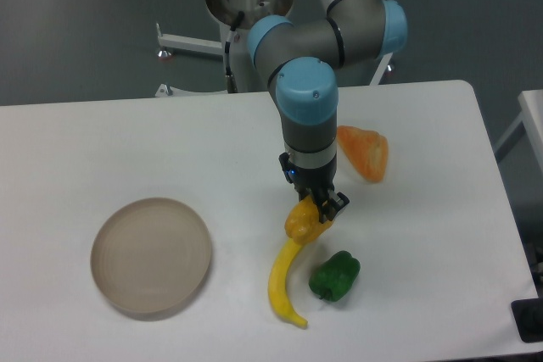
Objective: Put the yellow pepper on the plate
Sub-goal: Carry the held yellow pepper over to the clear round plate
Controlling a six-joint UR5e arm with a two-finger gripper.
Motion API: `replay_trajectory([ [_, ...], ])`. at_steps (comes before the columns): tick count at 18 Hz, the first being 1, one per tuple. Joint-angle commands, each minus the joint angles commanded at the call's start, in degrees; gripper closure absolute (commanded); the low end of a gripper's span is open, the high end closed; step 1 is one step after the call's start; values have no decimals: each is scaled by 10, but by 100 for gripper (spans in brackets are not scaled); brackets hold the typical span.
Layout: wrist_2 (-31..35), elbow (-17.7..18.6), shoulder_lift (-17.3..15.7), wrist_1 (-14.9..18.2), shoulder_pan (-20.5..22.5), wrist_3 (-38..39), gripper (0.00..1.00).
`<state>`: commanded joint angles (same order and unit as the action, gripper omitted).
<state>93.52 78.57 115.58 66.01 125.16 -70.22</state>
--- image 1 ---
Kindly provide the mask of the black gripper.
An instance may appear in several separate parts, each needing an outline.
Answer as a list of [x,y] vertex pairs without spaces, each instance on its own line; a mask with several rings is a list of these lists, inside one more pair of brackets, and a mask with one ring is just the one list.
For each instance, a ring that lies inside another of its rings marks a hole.
[[301,199],[311,195],[317,207],[320,221],[334,220],[350,203],[342,193],[335,192],[333,178],[337,169],[337,157],[334,156],[327,164],[308,169],[294,164],[287,153],[279,156],[282,172],[289,184],[294,185]]

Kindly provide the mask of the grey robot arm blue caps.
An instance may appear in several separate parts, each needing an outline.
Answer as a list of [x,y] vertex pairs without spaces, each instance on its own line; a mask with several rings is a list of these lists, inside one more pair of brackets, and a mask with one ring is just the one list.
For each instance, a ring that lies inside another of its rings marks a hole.
[[205,0],[220,26],[217,42],[157,35],[160,57],[175,51],[221,58],[230,93],[266,89],[280,114],[285,150],[279,161],[300,198],[332,220],[348,198],[336,191],[336,71],[387,59],[406,45],[407,21],[392,0],[321,0],[323,19],[288,20],[293,0]]

